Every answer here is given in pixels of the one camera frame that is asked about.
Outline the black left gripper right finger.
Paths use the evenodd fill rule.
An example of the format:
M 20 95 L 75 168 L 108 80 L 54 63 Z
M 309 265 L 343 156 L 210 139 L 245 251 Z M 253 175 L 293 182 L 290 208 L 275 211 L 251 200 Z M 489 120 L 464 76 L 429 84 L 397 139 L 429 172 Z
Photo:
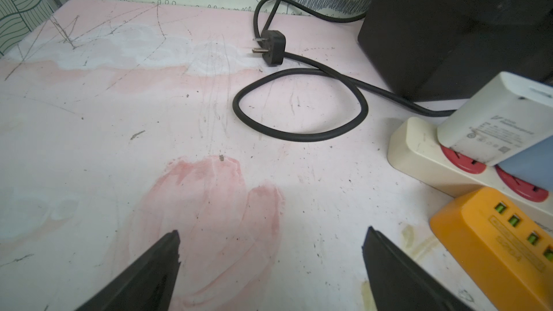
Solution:
M 362 253 L 378 310 L 471 309 L 372 226 Z

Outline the orange USB power strip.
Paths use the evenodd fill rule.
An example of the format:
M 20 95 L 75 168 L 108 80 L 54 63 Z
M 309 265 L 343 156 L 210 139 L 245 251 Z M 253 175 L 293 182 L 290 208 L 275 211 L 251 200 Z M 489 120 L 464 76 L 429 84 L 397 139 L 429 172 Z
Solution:
M 498 310 L 552 309 L 552 237 L 483 187 L 430 219 L 433 234 Z

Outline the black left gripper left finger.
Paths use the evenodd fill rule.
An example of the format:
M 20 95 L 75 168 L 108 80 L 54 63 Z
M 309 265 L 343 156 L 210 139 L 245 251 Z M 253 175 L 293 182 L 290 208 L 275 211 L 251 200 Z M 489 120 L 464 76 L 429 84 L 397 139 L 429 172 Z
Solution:
M 168 310 L 180 268 L 180 237 L 165 234 L 80 310 Z

